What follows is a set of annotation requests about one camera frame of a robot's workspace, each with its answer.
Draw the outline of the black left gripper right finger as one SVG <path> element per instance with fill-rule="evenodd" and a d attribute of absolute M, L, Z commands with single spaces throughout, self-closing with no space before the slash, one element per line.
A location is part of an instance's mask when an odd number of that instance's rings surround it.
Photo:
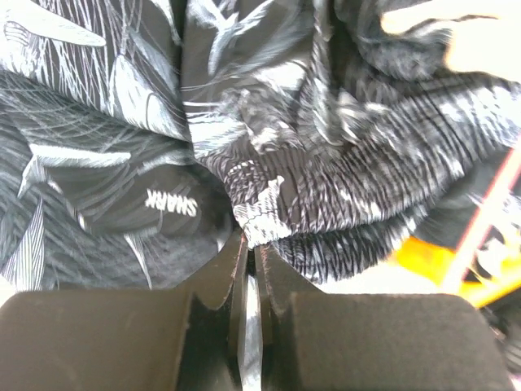
<path fill-rule="evenodd" d="M 511 390 L 484 318 L 447 294 L 327 294 L 255 251 L 264 390 Z"/>

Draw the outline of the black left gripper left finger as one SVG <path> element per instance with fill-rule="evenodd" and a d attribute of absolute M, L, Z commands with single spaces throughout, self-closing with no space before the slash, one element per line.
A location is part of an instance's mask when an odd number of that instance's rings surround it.
<path fill-rule="evenodd" d="M 21 292 L 1 308 L 4 390 L 238 390 L 247 241 L 168 290 Z"/>

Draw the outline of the dark leaf-print shorts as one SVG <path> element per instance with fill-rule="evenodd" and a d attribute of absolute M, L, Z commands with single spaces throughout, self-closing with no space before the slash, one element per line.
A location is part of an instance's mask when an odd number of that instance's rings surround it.
<path fill-rule="evenodd" d="M 170 288 L 239 226 L 313 283 L 387 258 L 520 133 L 403 1 L 4 1 L 1 276 Z"/>

